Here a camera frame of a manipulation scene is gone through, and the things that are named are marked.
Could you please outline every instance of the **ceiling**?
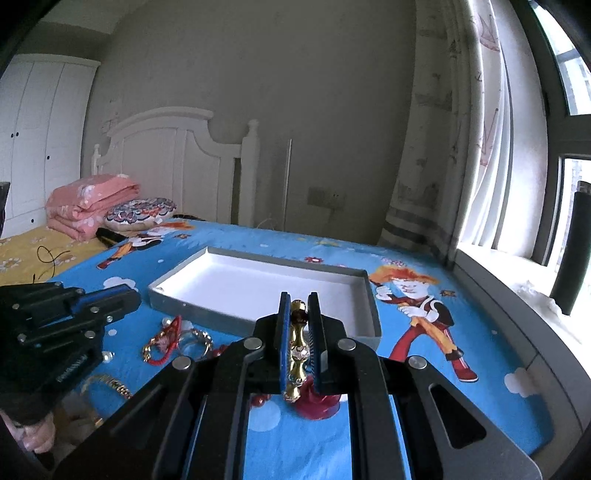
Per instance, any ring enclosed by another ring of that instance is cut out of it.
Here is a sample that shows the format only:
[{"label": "ceiling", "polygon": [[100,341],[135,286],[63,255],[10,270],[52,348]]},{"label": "ceiling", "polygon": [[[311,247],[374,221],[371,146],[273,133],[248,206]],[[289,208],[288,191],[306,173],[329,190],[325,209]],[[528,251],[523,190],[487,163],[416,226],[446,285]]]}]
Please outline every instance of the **ceiling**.
[{"label": "ceiling", "polygon": [[61,0],[41,20],[112,34],[119,20],[149,0]]}]

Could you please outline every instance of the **black cylinder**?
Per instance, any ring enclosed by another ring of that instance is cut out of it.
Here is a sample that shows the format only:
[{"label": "black cylinder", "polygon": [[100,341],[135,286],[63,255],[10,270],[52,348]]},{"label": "black cylinder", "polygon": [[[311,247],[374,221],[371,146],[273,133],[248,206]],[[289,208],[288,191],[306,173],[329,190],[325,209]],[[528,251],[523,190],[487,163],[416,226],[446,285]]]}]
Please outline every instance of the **black cylinder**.
[{"label": "black cylinder", "polygon": [[573,214],[562,262],[550,297],[570,315],[591,258],[591,183],[580,181],[574,193]]},{"label": "black cylinder", "polygon": [[5,208],[9,189],[9,181],[0,181],[0,236],[2,236],[2,230],[4,229],[4,219],[6,217]]}]

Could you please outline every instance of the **red string bracelet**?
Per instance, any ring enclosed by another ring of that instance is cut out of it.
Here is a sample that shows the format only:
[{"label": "red string bracelet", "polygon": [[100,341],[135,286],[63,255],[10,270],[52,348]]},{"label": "red string bracelet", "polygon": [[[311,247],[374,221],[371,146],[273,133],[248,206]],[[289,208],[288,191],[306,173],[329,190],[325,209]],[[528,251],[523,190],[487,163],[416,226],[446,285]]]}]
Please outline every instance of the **red string bracelet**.
[{"label": "red string bracelet", "polygon": [[[151,354],[151,348],[158,343],[158,341],[165,335],[168,335],[170,330],[174,330],[174,339],[173,341],[168,343],[168,347],[164,356],[159,360],[153,360]],[[164,327],[155,337],[152,337],[148,344],[142,350],[142,358],[144,362],[149,363],[155,367],[159,367],[168,361],[170,355],[173,353],[173,350],[178,345],[178,339],[181,333],[181,317],[180,315],[175,317],[172,323],[166,327]]]}]

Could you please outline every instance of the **white cloth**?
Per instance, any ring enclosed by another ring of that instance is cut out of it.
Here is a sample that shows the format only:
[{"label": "white cloth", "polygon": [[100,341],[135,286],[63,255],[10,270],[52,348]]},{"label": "white cloth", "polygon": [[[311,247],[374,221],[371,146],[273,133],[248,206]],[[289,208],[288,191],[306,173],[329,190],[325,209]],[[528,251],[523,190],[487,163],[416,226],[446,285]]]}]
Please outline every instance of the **white cloth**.
[{"label": "white cloth", "polygon": [[508,168],[508,90],[489,0],[416,6],[413,98],[379,243],[430,248],[448,263],[466,225],[478,242],[494,239]]}]

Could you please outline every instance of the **cartoon character print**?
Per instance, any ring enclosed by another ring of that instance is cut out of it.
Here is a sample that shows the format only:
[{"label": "cartoon character print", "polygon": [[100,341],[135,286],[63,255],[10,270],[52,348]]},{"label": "cartoon character print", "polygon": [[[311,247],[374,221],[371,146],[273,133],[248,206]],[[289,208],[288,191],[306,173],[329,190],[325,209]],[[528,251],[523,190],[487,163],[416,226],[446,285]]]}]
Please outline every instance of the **cartoon character print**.
[{"label": "cartoon character print", "polygon": [[137,233],[135,236],[130,237],[123,245],[119,246],[113,255],[99,263],[96,268],[104,270],[113,262],[121,260],[125,255],[138,250],[147,250],[148,248],[161,244],[164,236],[169,233],[176,232],[177,230],[192,230],[193,228],[194,226],[189,225],[187,222],[169,222],[162,226],[151,228],[146,232]]},{"label": "cartoon character print", "polygon": [[[398,306],[398,310],[410,318],[408,330],[392,349],[391,360],[404,362],[412,342],[421,335],[427,335],[436,343],[445,358],[452,363],[459,380],[463,382],[478,380],[478,375],[463,359],[464,352],[454,343],[449,331],[454,325],[452,314],[441,300],[429,293],[429,289],[439,283],[436,278],[417,273],[406,266],[382,265],[369,276],[369,279],[376,285],[378,300]],[[389,282],[392,282],[404,296],[393,295],[387,285]]]}]

